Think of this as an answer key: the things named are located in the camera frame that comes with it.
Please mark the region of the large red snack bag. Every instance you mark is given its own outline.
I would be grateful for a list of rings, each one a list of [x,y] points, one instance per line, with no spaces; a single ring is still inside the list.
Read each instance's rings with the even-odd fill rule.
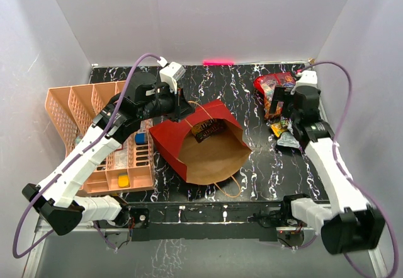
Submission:
[[[281,115],[281,111],[283,108],[282,101],[278,102],[276,106],[276,111],[274,113],[270,113],[270,106],[275,91],[275,87],[284,86],[287,88],[293,88],[295,86],[295,83],[296,81],[291,72],[266,74],[254,80],[253,82],[254,87],[264,95],[265,119],[270,120],[275,117],[279,117]]]

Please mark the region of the yellow candy packet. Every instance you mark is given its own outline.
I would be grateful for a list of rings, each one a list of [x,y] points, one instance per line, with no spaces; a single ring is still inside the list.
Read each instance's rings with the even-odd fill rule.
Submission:
[[[216,123],[215,119],[209,119],[209,120],[205,120],[203,122],[199,122],[191,128],[191,131],[194,135],[198,134],[198,133],[203,132],[204,130],[208,129],[214,123]]]
[[[282,134],[289,132],[291,127],[291,120],[282,118],[277,122],[270,124],[270,128],[277,138],[280,138]]]

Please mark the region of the brown candy packet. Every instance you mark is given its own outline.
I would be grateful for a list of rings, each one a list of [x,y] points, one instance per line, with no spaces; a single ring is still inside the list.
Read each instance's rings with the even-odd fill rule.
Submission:
[[[225,129],[226,129],[226,126],[224,123],[214,123],[214,124],[209,125],[208,127],[204,128],[200,132],[197,132],[195,134],[195,139],[196,139],[197,143],[201,143],[205,139],[208,139],[210,136],[223,132]]]

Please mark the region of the red paper bag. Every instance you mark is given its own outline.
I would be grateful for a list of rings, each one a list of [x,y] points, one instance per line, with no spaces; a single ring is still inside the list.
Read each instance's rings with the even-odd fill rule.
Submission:
[[[215,119],[226,129],[197,143],[191,128],[199,122]],[[186,182],[195,185],[218,185],[234,179],[251,154],[244,142],[244,130],[220,100],[197,105],[195,112],[180,122],[166,120],[150,128],[154,144]]]

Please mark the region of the silver snack packet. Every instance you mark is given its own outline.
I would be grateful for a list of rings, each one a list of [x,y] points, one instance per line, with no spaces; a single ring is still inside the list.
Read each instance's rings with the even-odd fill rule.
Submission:
[[[278,146],[286,147],[286,148],[294,148],[294,149],[299,149],[300,144],[294,138],[293,134],[289,131],[283,132],[280,136],[280,138],[277,140],[276,144]]]

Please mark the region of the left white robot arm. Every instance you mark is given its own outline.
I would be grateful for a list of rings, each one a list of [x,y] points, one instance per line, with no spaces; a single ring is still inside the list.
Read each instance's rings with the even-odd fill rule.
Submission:
[[[179,122],[194,113],[177,82],[184,68],[165,67],[158,76],[136,72],[122,92],[113,96],[91,122],[87,133],[65,160],[38,185],[27,184],[22,194],[59,235],[78,224],[110,221],[117,227],[129,222],[130,211],[120,198],[79,197],[77,192],[97,166],[120,148],[147,119],[166,116]]]

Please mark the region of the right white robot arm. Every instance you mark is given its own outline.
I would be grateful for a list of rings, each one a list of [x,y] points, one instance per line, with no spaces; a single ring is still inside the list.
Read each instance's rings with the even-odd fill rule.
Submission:
[[[282,102],[292,134],[317,170],[331,205],[326,209],[307,194],[286,195],[281,202],[281,220],[290,226],[302,221],[314,228],[332,255],[372,250],[378,245],[385,219],[348,180],[334,132],[319,113],[320,94],[319,89],[307,85],[274,89],[270,111]]]

